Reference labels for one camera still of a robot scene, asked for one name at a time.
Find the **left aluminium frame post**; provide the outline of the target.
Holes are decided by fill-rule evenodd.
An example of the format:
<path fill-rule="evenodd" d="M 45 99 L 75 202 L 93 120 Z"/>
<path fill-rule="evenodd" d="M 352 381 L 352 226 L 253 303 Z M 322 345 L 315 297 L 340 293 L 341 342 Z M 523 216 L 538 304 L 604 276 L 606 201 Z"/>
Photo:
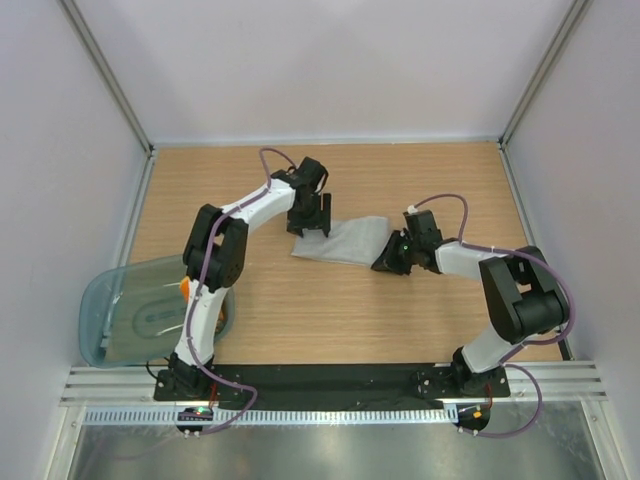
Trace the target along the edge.
<path fill-rule="evenodd" d="M 59 0 L 57 4 L 66 16 L 71 28 L 74 30 L 104 86 L 123 115 L 138 143 L 141 145 L 145 155 L 147 157 L 151 156 L 154 152 L 153 143 L 135 114 L 131 103 L 116 78 L 107 57 L 103 53 L 99 42 L 77 2 L 74 0 Z"/>

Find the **blue translucent plastic tray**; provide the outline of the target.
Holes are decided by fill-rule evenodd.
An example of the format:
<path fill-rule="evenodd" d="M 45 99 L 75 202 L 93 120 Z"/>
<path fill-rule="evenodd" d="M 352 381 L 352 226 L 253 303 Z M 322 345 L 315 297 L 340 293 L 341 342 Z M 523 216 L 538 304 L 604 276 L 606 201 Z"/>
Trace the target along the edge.
<path fill-rule="evenodd" d="M 179 343 L 187 301 L 179 255 L 103 272 L 87 286 L 79 313 L 79 349 L 96 368 L 169 357 Z"/>

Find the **right aluminium frame post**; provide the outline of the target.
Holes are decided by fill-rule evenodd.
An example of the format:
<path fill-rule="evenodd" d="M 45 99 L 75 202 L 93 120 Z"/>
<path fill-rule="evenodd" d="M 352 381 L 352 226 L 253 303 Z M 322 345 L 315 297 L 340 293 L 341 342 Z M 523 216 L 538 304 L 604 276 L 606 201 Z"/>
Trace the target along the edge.
<path fill-rule="evenodd" d="M 522 95 L 511 114 L 503 133 L 498 138 L 498 145 L 501 151 L 507 148 L 508 143 L 513 138 L 519 125 L 527 115 L 533 101 L 541 92 L 545 83 L 549 79 L 556 64 L 559 62 L 564 50 L 575 34 L 582 19 L 589 10 L 592 1 L 573 0 L 564 13 L 559 25 L 555 29 L 544 53 L 536 65 Z"/>

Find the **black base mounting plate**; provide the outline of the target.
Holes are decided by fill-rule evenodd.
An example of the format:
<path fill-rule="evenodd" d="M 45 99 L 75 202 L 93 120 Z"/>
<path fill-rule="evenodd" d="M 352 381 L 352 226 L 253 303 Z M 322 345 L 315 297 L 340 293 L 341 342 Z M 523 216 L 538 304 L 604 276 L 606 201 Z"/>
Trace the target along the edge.
<path fill-rule="evenodd" d="M 448 364 L 307 364 L 216 365 L 214 373 L 230 384 L 212 380 L 199 369 L 158 373 L 153 398 L 160 402 L 208 401 L 239 410 L 251 399 L 236 384 L 252 386 L 255 410 L 393 411 L 437 408 L 444 400 L 510 396 L 503 368 L 474 378 Z"/>

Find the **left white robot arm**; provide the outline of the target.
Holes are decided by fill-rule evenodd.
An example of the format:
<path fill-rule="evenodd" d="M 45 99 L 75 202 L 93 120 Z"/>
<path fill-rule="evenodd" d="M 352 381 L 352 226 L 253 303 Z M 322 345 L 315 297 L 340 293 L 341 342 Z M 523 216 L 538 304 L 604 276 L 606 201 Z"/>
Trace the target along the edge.
<path fill-rule="evenodd" d="M 287 232 L 327 236 L 331 195 L 323 189 L 328 177 L 325 166 L 305 157 L 286 170 L 268 171 L 263 186 L 233 203 L 200 208 L 182 255 L 183 328 L 167 368 L 158 374 L 156 400 L 200 400 L 209 394 L 217 382 L 212 375 L 219 316 L 243 272 L 250 234 L 285 214 Z"/>

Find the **aluminium rail front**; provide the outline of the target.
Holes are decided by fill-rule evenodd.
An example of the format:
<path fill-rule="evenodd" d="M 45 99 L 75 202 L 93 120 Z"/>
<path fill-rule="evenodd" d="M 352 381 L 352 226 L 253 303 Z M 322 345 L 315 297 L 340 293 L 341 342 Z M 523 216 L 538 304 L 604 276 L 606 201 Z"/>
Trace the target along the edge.
<path fill-rule="evenodd" d="M 607 394 L 590 361 L 524 362 L 547 401 L 605 401 Z M 154 379 L 143 367 L 110 370 L 71 369 L 59 404 L 71 406 L 141 406 L 152 402 Z"/>

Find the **orange grey patterned towel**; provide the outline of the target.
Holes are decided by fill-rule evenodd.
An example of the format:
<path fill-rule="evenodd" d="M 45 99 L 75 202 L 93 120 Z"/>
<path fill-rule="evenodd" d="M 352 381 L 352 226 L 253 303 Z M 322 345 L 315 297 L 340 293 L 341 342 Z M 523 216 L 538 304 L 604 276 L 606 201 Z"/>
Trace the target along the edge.
<path fill-rule="evenodd" d="M 189 302 L 190 299 L 190 279 L 188 276 L 185 276 L 179 283 L 179 290 L 184 297 L 186 303 Z M 227 312 L 227 299 L 223 300 L 222 307 L 218 313 L 217 323 L 216 323 L 216 333 L 221 334 L 225 329 L 229 326 L 230 317 Z"/>

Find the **aluminium frame post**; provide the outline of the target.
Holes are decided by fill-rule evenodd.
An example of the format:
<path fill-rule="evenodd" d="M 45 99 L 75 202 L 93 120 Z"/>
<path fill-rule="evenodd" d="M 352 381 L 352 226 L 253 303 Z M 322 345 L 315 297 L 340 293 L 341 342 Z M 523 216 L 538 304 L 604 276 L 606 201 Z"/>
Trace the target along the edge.
<path fill-rule="evenodd" d="M 507 148 L 508 143 L 513 138 L 519 125 L 527 115 L 533 101 L 541 92 L 545 83 L 549 79 L 556 64 L 559 62 L 564 50 L 575 34 L 582 19 L 589 10 L 592 1 L 573 0 L 564 13 L 559 25 L 555 29 L 544 53 L 536 65 L 522 95 L 511 114 L 503 133 L 498 138 L 498 145 L 501 151 Z"/>
<path fill-rule="evenodd" d="M 138 143 L 141 145 L 145 155 L 147 157 L 151 156 L 154 152 L 153 143 L 135 114 L 131 103 L 116 78 L 107 57 L 103 53 L 99 42 L 77 2 L 74 0 L 59 0 L 57 4 L 66 16 L 71 28 L 74 30 L 104 86 L 123 115 Z"/>

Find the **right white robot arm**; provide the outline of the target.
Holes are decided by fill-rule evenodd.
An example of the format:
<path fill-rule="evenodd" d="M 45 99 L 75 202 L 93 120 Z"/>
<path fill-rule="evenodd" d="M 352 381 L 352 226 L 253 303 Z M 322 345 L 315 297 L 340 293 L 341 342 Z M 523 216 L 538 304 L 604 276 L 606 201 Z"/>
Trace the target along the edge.
<path fill-rule="evenodd" d="M 459 394 L 481 392 L 506 360 L 528 345 L 550 344 L 540 337 L 572 325 L 566 288 L 537 247 L 508 250 L 446 239 L 429 210 L 404 218 L 406 227 L 391 233 L 372 270 L 408 275 L 419 266 L 482 284 L 489 324 L 452 356 L 450 382 Z"/>

